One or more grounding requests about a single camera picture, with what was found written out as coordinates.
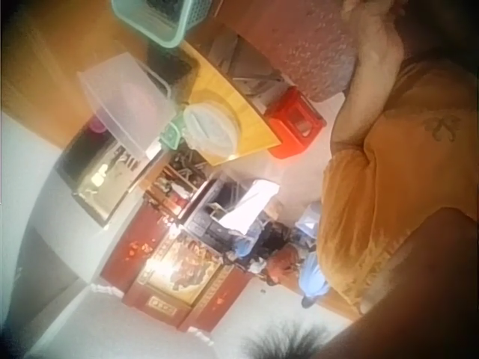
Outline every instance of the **red stool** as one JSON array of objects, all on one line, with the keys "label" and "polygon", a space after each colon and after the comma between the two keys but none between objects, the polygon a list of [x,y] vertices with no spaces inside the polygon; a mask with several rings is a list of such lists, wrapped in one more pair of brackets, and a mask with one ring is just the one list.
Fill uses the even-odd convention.
[{"label": "red stool", "polygon": [[266,110],[265,117],[281,141],[269,149],[277,159],[302,153],[326,126],[326,121],[295,87],[288,88],[283,97]]}]

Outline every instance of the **hand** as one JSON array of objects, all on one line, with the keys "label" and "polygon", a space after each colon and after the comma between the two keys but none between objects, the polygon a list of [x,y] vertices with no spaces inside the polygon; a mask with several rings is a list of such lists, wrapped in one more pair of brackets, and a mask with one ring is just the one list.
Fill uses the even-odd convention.
[{"label": "hand", "polygon": [[399,68],[404,45],[394,26],[407,0],[345,0],[343,19],[351,27],[359,61]]}]

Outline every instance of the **table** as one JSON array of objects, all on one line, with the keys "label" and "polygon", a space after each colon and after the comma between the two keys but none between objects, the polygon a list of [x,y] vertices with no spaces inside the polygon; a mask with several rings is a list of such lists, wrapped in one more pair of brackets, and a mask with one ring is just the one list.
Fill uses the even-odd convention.
[{"label": "table", "polygon": [[192,92],[187,99],[189,103],[215,101],[224,106],[237,119],[241,130],[236,155],[221,159],[206,153],[201,155],[211,164],[220,165],[231,159],[246,156],[260,150],[277,146],[280,141],[268,127],[263,116],[235,88],[231,80],[223,75],[207,58],[187,42],[182,49],[198,61],[198,75],[192,86]]}]

